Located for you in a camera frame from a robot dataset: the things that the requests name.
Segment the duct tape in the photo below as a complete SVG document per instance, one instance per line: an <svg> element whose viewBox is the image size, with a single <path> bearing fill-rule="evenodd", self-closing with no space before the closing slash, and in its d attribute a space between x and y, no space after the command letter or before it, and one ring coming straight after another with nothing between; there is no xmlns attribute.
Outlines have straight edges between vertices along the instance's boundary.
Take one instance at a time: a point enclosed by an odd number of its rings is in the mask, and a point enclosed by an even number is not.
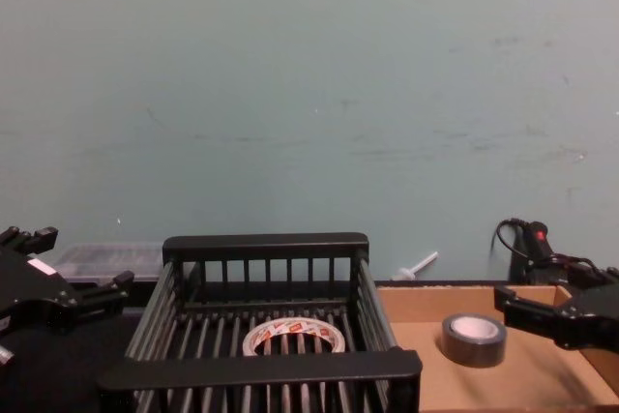
<svg viewBox="0 0 619 413"><path fill-rule="evenodd" d="M490 368L505 357L507 331L502 323L476 313L443 320L441 349L451 361L471 368Z"/></svg>
<svg viewBox="0 0 619 413"><path fill-rule="evenodd" d="M266 321L253 328L243 339L243 355L256 355L255 349L267 339L284 334L308 334L326 340L332 352L343 352L344 337L335 326L312 318L279 318Z"/></svg>

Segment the teal wall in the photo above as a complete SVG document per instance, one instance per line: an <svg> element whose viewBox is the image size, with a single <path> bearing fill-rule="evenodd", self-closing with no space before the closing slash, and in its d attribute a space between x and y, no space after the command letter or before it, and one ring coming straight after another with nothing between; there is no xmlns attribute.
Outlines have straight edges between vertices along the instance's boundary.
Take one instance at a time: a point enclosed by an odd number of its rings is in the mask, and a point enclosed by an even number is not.
<svg viewBox="0 0 619 413"><path fill-rule="evenodd" d="M619 0L0 0L2 225L355 230L378 278L616 263Z"/></svg>

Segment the cardboard tray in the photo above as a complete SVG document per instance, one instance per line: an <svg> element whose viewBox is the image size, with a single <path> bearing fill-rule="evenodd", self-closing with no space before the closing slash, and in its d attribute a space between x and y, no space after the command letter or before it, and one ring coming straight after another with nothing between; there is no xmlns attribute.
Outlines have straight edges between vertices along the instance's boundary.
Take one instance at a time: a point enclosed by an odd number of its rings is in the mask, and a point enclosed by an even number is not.
<svg viewBox="0 0 619 413"><path fill-rule="evenodd" d="M569 298L561 287L512 288L550 305ZM448 360L440 351L444 318L470 311L502 321L492 287L382 287L378 293L398 344L417 350L424 364L421 411L619 411L616 354L562 350L552 340L508 328L501 365L473 369Z"/></svg>

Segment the white tape roll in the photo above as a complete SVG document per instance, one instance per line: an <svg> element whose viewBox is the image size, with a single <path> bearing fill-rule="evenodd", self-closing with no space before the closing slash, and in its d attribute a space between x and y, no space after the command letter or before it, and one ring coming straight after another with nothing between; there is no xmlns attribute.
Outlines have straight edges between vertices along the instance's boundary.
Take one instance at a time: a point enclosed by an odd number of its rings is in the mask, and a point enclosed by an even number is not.
<svg viewBox="0 0 619 413"><path fill-rule="evenodd" d="M309 334L328 341L332 352L343 352L344 337L335 326L319 319L311 318L280 318L262 323L253 328L243 339L243 355L256 355L255 349L263 341L283 334Z"/></svg>

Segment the black plastic crate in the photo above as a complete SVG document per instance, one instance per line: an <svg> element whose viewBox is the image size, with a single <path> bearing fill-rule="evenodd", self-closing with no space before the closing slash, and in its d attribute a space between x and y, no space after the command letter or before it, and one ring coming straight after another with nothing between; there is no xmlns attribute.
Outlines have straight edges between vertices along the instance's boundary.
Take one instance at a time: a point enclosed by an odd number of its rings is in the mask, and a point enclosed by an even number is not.
<svg viewBox="0 0 619 413"><path fill-rule="evenodd" d="M421 362L396 347L365 235L174 237L163 262L125 361L100 378L104 412L418 411ZM345 353L288 335L242 356L253 326L285 316L336 326Z"/></svg>

